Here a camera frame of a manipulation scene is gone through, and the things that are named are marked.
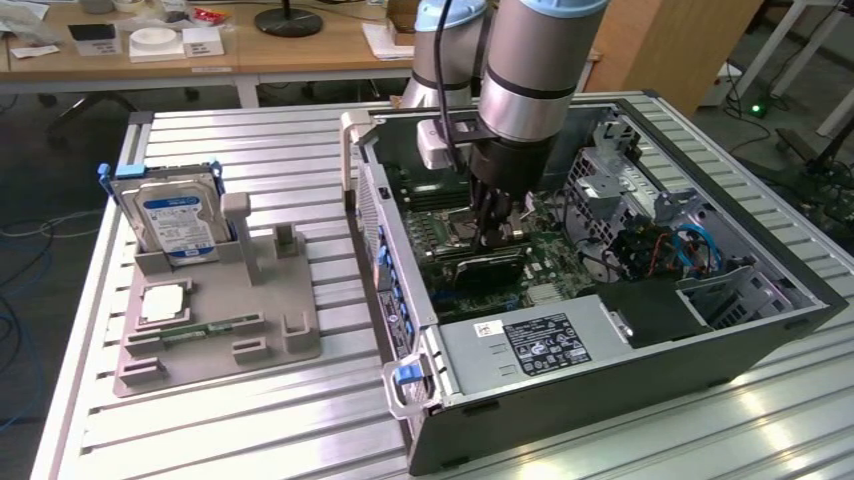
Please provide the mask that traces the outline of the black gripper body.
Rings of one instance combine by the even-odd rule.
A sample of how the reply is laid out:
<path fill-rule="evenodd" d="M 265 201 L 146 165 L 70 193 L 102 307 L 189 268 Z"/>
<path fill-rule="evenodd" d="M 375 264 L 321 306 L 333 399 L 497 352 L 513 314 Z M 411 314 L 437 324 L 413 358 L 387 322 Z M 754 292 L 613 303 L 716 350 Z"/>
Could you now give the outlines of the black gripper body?
<path fill-rule="evenodd" d="M 551 139 L 513 142 L 500 137 L 473 144 L 469 171 L 489 188 L 527 193 L 539 183 L 551 154 Z"/>

